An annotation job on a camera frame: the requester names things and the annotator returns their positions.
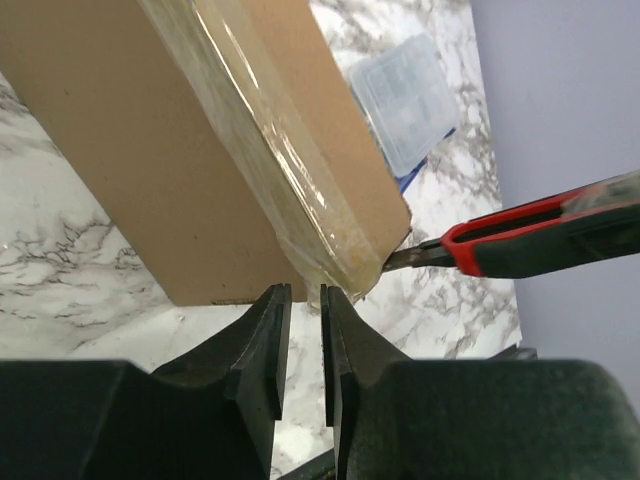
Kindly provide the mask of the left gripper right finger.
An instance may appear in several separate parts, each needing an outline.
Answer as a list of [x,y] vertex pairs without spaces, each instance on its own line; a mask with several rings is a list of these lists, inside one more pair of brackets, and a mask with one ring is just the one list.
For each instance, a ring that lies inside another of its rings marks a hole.
[[635,479],[639,423],[601,366],[417,360],[321,289],[326,421],[340,479]]

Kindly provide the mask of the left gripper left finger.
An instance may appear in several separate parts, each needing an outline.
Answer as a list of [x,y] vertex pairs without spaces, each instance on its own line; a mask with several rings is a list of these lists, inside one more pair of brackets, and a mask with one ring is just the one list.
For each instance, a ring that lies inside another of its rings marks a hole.
[[291,288],[145,372],[127,361],[1,364],[5,479],[266,479],[283,413]]

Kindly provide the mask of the brown cardboard express box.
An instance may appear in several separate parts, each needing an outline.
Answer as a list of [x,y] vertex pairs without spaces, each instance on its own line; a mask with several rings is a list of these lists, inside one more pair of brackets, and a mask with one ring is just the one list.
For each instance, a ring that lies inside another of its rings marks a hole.
[[409,233],[305,1],[5,1],[1,71],[178,305],[360,297]]

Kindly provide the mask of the red black utility knife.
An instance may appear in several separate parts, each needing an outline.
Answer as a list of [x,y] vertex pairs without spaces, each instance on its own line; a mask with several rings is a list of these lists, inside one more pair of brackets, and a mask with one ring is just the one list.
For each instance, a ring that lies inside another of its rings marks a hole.
[[639,172],[619,175],[452,226],[393,253],[383,271],[456,268],[523,279],[639,252]]

